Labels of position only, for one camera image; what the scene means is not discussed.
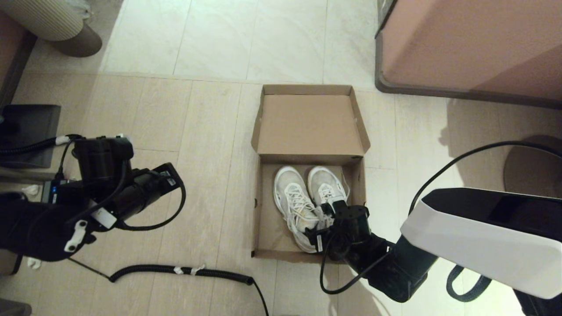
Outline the white sneaker black insole print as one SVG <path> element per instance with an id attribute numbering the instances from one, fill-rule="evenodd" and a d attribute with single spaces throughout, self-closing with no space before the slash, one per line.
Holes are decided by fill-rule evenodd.
<path id="1" fill-rule="evenodd" d="M 346 192 L 340 179 L 324 166 L 316 166 L 310 170 L 307 189 L 315 204 L 314 214 L 319 218 L 317 230 L 329 228 L 334 222 L 333 216 L 325 214 L 321 206 L 335 201 L 347 202 L 349 193 Z"/>

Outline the white sneaker orange insole print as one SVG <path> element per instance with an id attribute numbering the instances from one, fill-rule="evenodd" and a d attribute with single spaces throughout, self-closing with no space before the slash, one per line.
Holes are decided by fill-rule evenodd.
<path id="1" fill-rule="evenodd" d="M 280 168 L 274 178 L 273 195 L 297 246 L 305 253 L 317 253 L 305 232 L 325 228 L 324 214 L 312 202 L 301 174 L 291 166 Z"/>

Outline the brown cardboard shoe box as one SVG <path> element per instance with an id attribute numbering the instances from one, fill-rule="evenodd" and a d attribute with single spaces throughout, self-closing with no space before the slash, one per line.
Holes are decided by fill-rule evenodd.
<path id="1" fill-rule="evenodd" d="M 315 166 L 343 182 L 349 205 L 367 202 L 365 153 L 371 147 L 352 86 L 264 85 L 251 146 L 257 154 L 251 258 L 321 262 L 307 254 L 274 204 L 274 176 L 293 166 L 306 177 Z"/>

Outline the pink cabinet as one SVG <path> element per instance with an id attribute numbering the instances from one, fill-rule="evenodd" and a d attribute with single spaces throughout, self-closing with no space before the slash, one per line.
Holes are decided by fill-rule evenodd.
<path id="1" fill-rule="evenodd" d="M 562 110 L 562 0 L 381 0 L 384 93 Z"/>

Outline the dark grey square plate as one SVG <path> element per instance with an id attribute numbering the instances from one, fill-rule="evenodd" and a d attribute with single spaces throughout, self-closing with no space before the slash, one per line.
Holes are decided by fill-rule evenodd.
<path id="1" fill-rule="evenodd" d="M 54 104 L 9 104 L 0 113 L 0 150 L 20 148 L 58 136 L 61 107 Z M 53 147 L 0 156 L 0 166 L 12 169 L 50 168 Z"/>

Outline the white plastic bag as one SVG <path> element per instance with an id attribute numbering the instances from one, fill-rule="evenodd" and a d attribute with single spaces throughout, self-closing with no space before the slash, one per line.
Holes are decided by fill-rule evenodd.
<path id="1" fill-rule="evenodd" d="M 82 20 L 89 22 L 93 17 L 92 5 L 88 0 L 66 0 L 70 8 L 78 14 Z"/>

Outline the ribbed beige column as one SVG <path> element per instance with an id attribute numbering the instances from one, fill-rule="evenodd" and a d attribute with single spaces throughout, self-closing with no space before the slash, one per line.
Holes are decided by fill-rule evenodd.
<path id="1" fill-rule="evenodd" d="M 64 0 L 0 0 L 0 11 L 48 41 L 74 38 L 84 26 L 83 19 Z"/>

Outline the brown round pedestal base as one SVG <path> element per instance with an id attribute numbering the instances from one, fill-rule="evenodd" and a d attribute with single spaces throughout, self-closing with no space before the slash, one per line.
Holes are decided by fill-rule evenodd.
<path id="1" fill-rule="evenodd" d="M 562 159 L 550 153 L 514 146 L 503 178 L 506 192 L 562 199 Z"/>

